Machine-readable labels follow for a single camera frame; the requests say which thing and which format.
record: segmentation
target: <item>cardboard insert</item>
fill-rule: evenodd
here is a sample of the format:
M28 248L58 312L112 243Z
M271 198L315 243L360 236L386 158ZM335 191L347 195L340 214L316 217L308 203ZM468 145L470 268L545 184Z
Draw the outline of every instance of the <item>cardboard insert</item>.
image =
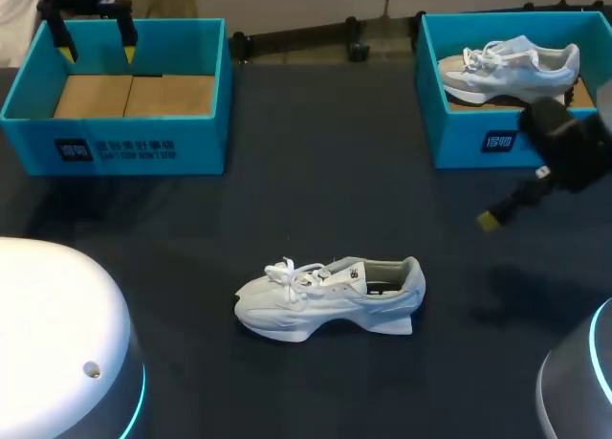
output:
M207 116L214 76L68 76L56 119Z

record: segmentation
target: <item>white sneaker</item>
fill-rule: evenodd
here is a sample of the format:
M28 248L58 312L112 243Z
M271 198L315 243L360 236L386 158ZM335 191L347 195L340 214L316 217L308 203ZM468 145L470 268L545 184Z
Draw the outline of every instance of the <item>white sneaker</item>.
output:
M410 315L425 295L425 277L414 257L381 262L346 257L327 267L296 269L291 259L268 266L266 275L236 294L238 319L275 340L304 341L321 324L350 319L383 334L412 334Z
M525 102L563 96L576 82L580 68L578 46L563 50L537 47L521 35L505 42L490 42L483 50L464 49L462 55L438 61L445 90L470 104L483 104L498 96Z

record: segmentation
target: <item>teal box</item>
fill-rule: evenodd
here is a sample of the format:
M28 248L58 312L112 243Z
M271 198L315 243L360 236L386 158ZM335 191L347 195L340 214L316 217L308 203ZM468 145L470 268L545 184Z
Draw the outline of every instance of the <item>teal box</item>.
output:
M186 175L224 170L231 61L222 19L134 20L139 40L127 63L115 20L67 21L71 64L43 23L0 112L31 175ZM215 76L208 116L53 119L68 75Z
M519 133L520 110L451 111L438 64L465 47L482 49L494 40L526 35L540 47L580 49L580 75L595 101L597 90L612 78L612 32L595 11L427 14L417 42L416 88L427 140L437 168L541 166ZM570 109L584 119L596 109ZM483 152L485 139L514 138L507 152Z

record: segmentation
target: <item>table surface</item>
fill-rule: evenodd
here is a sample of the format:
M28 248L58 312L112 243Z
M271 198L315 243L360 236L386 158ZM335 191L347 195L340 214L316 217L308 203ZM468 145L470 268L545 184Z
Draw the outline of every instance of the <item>table surface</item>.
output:
M0 139L0 234L72 246L116 279L152 437L541 439L537 370L611 295L610 180L483 234L474 216L529 173L436 172L408 66L236 68L230 131L224 176L178 179L30 179ZM414 334L244 331L233 293L283 255L416 256Z

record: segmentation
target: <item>shoe tongue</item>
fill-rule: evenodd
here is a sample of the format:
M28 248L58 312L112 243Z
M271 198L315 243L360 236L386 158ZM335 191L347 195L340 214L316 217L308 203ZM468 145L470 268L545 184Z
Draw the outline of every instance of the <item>shoe tongue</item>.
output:
M504 56L527 52L533 47L534 44L532 44L527 37L520 35L519 37L515 37L514 39L506 40L505 42L495 45L491 48L491 50L496 52L498 55Z
M358 293L367 294L363 262L357 262L344 270L328 276L321 281L321 286L331 286L339 283L349 284Z
M507 61L513 61L516 66L529 66L533 64L537 68L539 67L539 57L535 50L528 50L519 54L512 54L508 56L502 56L502 59Z

